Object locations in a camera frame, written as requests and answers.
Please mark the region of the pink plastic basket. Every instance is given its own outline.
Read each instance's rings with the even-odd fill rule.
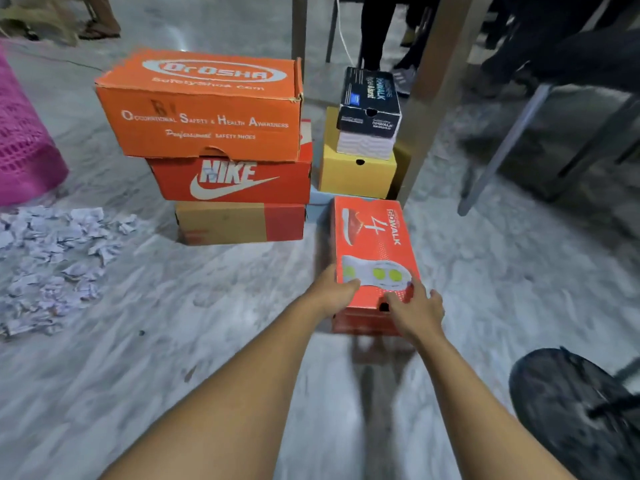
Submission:
[[[38,197],[69,170],[0,46],[0,205]]]

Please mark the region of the person's right hand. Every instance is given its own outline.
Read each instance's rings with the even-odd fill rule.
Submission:
[[[427,290],[415,276],[412,284],[413,297],[409,303],[403,303],[395,293],[385,294],[398,331],[414,347],[431,339],[444,339],[444,307],[440,293],[431,290],[431,297],[427,297]]]

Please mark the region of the wire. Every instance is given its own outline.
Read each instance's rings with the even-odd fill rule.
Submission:
[[[349,58],[349,62],[352,67],[355,67],[356,64],[353,63],[353,59],[349,55],[349,49],[347,48],[347,43],[344,41],[344,36],[342,35],[342,25],[340,24],[340,0],[335,0],[336,6],[338,7],[338,33],[340,33],[340,40],[342,40],[342,46],[344,47],[344,51],[347,53],[347,57]]]

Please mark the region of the person's left arm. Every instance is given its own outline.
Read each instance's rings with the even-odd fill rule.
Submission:
[[[316,325],[360,283],[330,266],[211,377],[167,411],[100,480],[270,480],[289,404]]]

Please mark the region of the yellow shoe box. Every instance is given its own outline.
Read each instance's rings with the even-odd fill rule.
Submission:
[[[389,160],[338,153],[336,148],[340,131],[336,128],[337,122],[338,108],[328,107],[318,190],[333,194],[387,198],[391,181],[396,174],[393,152]]]

